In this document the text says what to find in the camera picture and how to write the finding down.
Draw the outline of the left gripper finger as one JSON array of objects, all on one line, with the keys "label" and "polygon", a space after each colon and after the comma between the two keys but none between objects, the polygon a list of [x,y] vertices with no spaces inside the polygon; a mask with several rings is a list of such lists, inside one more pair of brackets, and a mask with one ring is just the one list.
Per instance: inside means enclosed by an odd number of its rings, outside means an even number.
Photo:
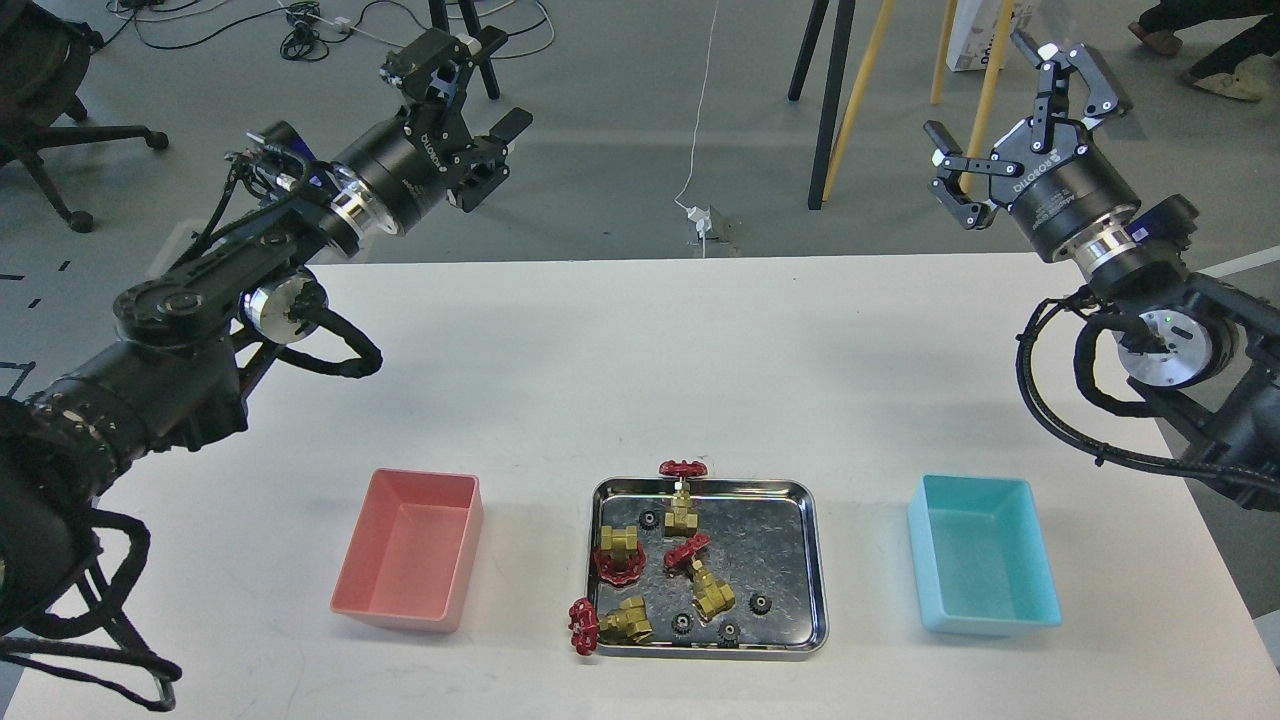
[{"label": "left gripper finger", "polygon": [[508,177],[509,146],[532,123],[532,114],[513,108],[486,135],[451,156],[447,199],[462,211],[475,210]]},{"label": "left gripper finger", "polygon": [[[483,27],[481,54],[492,59],[507,40],[503,29]],[[407,104],[461,104],[475,70],[470,41],[463,33],[428,29],[406,47],[387,54],[380,78],[399,91]]]}]

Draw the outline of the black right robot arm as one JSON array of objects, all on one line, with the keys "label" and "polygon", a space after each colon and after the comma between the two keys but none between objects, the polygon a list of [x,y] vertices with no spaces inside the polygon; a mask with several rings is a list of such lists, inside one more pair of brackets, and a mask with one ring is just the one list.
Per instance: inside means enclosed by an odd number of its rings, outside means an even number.
[{"label": "black right robot arm", "polygon": [[[1092,131],[1132,109],[1106,60],[1084,44],[1012,44],[1037,68],[1032,114],[984,158],[968,158],[937,120],[933,195],[968,231],[1007,213],[1046,263],[1074,261],[1084,284],[1046,299],[1018,336],[1015,375],[1032,416],[1097,464],[1198,480],[1235,505],[1279,506],[1277,309],[1181,254],[1197,209],[1175,193],[1147,211],[1096,146]],[[1085,401],[1125,418],[1161,418],[1185,441],[1178,457],[1120,448],[1055,414],[1032,355],[1048,322],[1082,319],[1071,366]]]}]

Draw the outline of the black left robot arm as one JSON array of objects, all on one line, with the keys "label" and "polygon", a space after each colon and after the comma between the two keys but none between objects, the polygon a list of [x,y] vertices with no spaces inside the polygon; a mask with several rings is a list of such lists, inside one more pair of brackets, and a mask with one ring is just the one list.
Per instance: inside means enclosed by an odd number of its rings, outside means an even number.
[{"label": "black left robot arm", "polygon": [[244,430],[274,363],[344,378],[380,369],[380,348],[329,307],[308,263],[403,234],[442,200],[472,211],[507,179],[530,113],[512,109],[484,135],[462,115],[472,73],[507,38],[430,28],[389,53],[380,77],[398,111],[332,160],[285,122],[253,135],[225,190],[247,184],[259,208],[214,219],[168,272],[122,292],[116,342],[45,391],[3,400],[4,662],[174,707],[180,669],[124,612],[151,536],[99,498],[147,454]]}]

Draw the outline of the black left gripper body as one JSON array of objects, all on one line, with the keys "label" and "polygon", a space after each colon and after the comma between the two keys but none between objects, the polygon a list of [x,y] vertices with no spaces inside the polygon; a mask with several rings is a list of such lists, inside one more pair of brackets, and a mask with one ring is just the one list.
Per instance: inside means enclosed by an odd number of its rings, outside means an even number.
[{"label": "black left gripper body", "polygon": [[339,152],[335,174],[362,186],[375,227],[404,234],[461,182],[461,156],[475,147],[462,114],[470,69],[383,74],[401,91],[401,109]]}]

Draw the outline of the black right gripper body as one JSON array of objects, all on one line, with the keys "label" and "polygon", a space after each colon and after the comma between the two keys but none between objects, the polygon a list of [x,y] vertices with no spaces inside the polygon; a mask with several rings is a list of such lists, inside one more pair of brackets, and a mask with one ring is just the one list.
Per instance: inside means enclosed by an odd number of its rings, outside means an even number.
[{"label": "black right gripper body", "polygon": [[1084,123],[1055,120],[1046,152],[1036,152],[1032,143],[1025,118],[995,145],[997,159],[1019,164],[1021,174],[993,177],[989,200],[1009,213],[1041,260],[1060,263],[1060,249],[1084,228],[1115,213],[1128,222],[1140,208]]}]

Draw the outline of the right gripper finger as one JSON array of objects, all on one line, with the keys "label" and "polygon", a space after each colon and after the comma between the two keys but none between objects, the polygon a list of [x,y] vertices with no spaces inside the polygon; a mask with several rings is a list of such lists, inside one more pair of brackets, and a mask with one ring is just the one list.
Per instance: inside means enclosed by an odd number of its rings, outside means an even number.
[{"label": "right gripper finger", "polygon": [[991,158],[969,158],[938,120],[927,120],[923,131],[937,150],[937,172],[931,182],[933,195],[965,231],[983,231],[995,219],[996,205],[973,199],[961,187],[965,174],[1012,177],[1012,163]]},{"label": "right gripper finger", "polygon": [[1038,45],[1023,29],[1011,32],[1011,42],[1039,72],[1033,113],[1027,122],[1033,141],[1051,141],[1056,127],[1071,119],[1069,88],[1075,77],[1087,88],[1080,117],[1087,129],[1093,129],[1111,117],[1124,117],[1134,108],[1119,78],[1094,47],[1087,44],[1066,49],[1056,44]]}]

